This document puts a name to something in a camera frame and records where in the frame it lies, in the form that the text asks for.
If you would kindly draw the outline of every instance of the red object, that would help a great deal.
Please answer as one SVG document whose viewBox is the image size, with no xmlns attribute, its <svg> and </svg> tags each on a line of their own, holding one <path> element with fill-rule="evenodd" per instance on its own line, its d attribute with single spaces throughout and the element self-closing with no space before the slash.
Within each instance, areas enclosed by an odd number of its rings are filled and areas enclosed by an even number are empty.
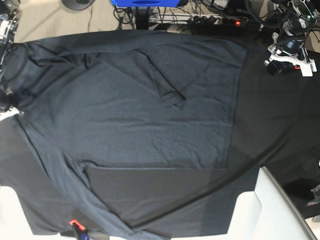
<svg viewBox="0 0 320 240">
<path fill-rule="evenodd" d="M 86 230 L 86 228 L 85 228 L 83 225 L 81 225 L 81 224 L 80 224 L 77 220 L 75 220 L 75 219 L 72 219 L 72 220 L 69 222 L 69 224 L 70 224 L 71 226 L 73 226 L 74 224 L 76 224 L 81 231 Z"/>
</svg>

